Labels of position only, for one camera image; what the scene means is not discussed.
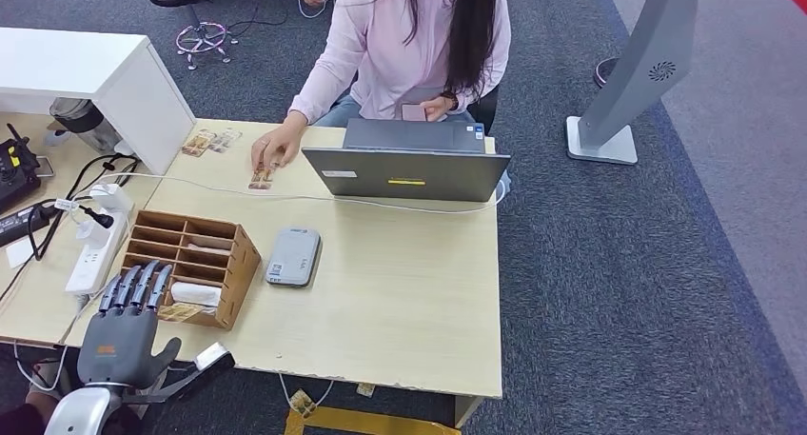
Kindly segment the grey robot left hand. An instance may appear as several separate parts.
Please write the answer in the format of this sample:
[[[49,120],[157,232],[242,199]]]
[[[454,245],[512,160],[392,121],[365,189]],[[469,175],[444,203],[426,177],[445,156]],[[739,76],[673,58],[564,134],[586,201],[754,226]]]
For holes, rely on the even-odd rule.
[[[158,309],[173,265],[152,260],[112,278],[87,326],[77,360],[86,386],[152,386],[179,354],[174,337],[152,352]]]

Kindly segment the person's left hand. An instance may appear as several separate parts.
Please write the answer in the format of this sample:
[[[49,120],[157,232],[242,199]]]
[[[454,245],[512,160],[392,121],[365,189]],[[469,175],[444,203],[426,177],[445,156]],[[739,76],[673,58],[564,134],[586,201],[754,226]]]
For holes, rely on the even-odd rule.
[[[458,100],[453,95],[439,95],[420,103],[427,122],[440,121],[449,111],[456,108]]]

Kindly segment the person's right hand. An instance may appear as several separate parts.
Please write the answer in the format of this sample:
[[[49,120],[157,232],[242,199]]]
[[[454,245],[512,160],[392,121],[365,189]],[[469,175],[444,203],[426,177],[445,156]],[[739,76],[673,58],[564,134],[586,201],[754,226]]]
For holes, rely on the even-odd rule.
[[[306,126],[281,124],[259,137],[251,147],[252,169],[284,167],[298,154]]]

